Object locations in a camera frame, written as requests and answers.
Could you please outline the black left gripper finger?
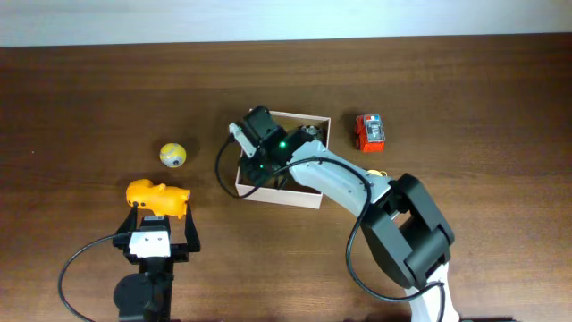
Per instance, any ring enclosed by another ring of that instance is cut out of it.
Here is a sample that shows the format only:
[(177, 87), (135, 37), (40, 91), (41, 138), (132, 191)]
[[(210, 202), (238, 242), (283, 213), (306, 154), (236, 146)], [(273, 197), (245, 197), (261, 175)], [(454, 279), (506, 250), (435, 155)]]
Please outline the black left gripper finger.
[(120, 227), (116, 230), (116, 234), (131, 233), (137, 228), (138, 205), (139, 204), (137, 201), (132, 203), (130, 213), (127, 215)]
[(198, 231), (193, 221), (192, 210), (188, 202), (186, 203), (184, 234), (188, 245), (199, 245)]

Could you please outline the small red toy truck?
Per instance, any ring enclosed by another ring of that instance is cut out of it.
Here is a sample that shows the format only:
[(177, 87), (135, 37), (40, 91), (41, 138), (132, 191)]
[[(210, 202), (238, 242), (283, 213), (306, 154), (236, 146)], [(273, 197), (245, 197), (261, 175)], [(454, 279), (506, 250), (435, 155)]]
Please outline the small red toy truck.
[(362, 152), (381, 152), (385, 148), (383, 121), (378, 114), (361, 114), (356, 118), (357, 148)]

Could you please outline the red toy car grey top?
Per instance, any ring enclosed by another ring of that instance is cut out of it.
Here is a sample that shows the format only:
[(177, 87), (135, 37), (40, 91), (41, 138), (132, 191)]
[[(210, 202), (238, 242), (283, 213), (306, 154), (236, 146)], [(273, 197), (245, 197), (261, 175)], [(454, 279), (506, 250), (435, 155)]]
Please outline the red toy car grey top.
[(302, 126), (300, 128), (303, 132), (307, 133), (309, 136), (315, 140), (324, 140), (324, 129), (320, 127), (315, 127), (314, 125)]

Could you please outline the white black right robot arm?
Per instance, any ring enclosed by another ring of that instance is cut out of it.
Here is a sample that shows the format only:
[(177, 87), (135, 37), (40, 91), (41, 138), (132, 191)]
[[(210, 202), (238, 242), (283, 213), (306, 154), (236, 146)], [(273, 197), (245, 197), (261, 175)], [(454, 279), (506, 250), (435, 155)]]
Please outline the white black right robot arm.
[(448, 283), (450, 247), (455, 235), (425, 186), (413, 175), (399, 179), (372, 174), (333, 154), (302, 130), (270, 130), (265, 138), (229, 127), (256, 174), (287, 172), (294, 181), (319, 191), (356, 217), (345, 250), (351, 278), (376, 299), (352, 264), (351, 251), (363, 233), (378, 267), (405, 291), (414, 321), (458, 321)]

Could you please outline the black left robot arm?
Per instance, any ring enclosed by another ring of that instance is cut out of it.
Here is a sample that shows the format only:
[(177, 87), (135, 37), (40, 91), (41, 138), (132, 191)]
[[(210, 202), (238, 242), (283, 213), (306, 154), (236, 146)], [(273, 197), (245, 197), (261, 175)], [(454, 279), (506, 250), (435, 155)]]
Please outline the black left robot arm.
[(166, 216), (145, 216), (138, 220), (132, 207), (113, 238), (115, 248), (139, 267), (125, 276), (114, 289), (114, 303), (120, 321), (159, 322), (171, 319), (173, 267), (189, 261), (201, 250), (190, 205), (183, 203), (184, 243), (171, 242), (171, 226)]

